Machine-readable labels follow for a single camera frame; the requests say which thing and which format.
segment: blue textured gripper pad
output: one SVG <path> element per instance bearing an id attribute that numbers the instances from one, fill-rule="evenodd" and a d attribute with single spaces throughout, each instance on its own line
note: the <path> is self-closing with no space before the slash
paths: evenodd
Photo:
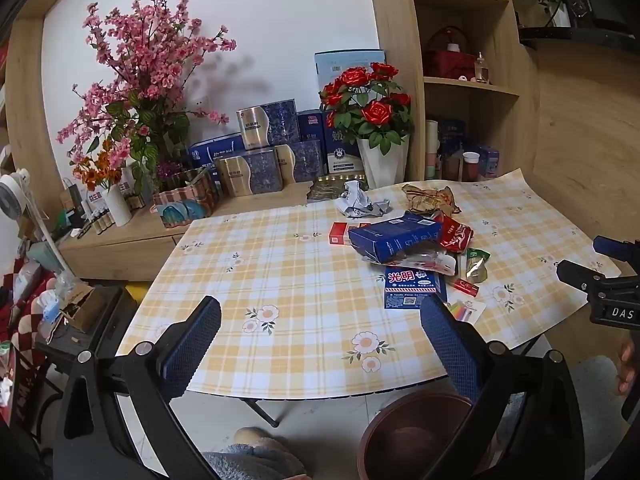
<path id="1" fill-rule="evenodd" d="M 180 340 L 161 364 L 160 393 L 166 402 L 184 395 L 220 329 L 222 322 L 220 304 L 214 298 L 208 298 L 208 300 L 206 306 L 184 330 Z"/>
<path id="2" fill-rule="evenodd" d="M 475 404 L 482 390 L 480 369 L 454 329 L 458 321 L 440 300 L 424 298 L 420 322 L 458 393 Z"/>
<path id="3" fill-rule="evenodd" d="M 595 237 L 593 241 L 593 250 L 599 254 L 604 254 L 609 258 L 615 258 L 620 262 L 628 262 L 632 257 L 630 244 L 612 240 L 611 238 L 605 238 L 604 236 Z"/>

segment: plaid tablecloth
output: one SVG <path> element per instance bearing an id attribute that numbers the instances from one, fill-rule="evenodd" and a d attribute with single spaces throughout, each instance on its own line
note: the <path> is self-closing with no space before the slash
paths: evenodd
<path id="1" fill-rule="evenodd" d="M 477 298 L 487 305 L 476 328 L 514 348 L 574 313 L 585 295 L 558 282 L 564 258 L 607 276 L 608 258 L 535 195 L 520 171 L 496 180 L 449 185 L 476 232 L 473 247 L 492 254 Z M 401 185 L 369 192 L 402 216 Z M 328 243 L 344 216 L 332 202 L 194 222 L 138 310 L 119 354 L 155 342 L 185 320 L 205 295 L 222 305 L 222 327 L 190 390 L 258 399 L 366 394 L 444 374 L 415 310 L 383 308 L 384 268 L 350 246 Z"/>

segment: white electric fan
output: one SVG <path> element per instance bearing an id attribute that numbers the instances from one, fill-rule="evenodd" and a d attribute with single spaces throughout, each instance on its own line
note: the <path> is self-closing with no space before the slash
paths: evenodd
<path id="1" fill-rule="evenodd" d="M 0 210 L 11 220 L 17 221 L 25 209 L 28 209 L 31 218 L 42 231 L 45 240 L 49 243 L 49 247 L 56 255 L 62 268 L 66 270 L 66 272 L 71 273 L 71 269 L 69 269 L 65 259 L 51 238 L 51 234 L 46 225 L 44 225 L 42 221 L 42 216 L 38 211 L 38 207 L 33 199 L 33 194 L 29 189 L 29 181 L 30 176 L 27 170 L 18 170 L 11 175 L 6 174 L 0 177 Z"/>

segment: bolt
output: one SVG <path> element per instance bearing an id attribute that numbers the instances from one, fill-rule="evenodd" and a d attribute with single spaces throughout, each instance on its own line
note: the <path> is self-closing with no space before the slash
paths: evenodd
<path id="1" fill-rule="evenodd" d="M 91 359 L 91 352 L 89 352 L 88 350 L 83 350 L 82 352 L 80 352 L 78 354 L 78 362 L 79 363 L 85 363 L 89 359 Z"/>
<path id="2" fill-rule="evenodd" d="M 503 355 L 507 351 L 507 347 L 500 341 L 492 341 L 489 343 L 489 351 L 495 355 Z"/>
<path id="3" fill-rule="evenodd" d="M 147 355 L 154 346 L 149 341 L 143 341 L 136 346 L 136 354 Z"/>
<path id="4" fill-rule="evenodd" d="M 549 356 L 549 359 L 551 359 L 556 364 L 564 361 L 564 356 L 558 350 L 550 350 L 547 355 Z"/>

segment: perfume bottle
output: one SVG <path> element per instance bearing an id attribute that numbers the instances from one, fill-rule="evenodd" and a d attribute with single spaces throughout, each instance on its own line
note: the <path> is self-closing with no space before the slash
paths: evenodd
<path id="1" fill-rule="evenodd" d="M 486 60 L 482 57 L 482 52 L 476 59 L 476 82 L 488 83 L 489 82 L 489 67 L 486 64 Z"/>

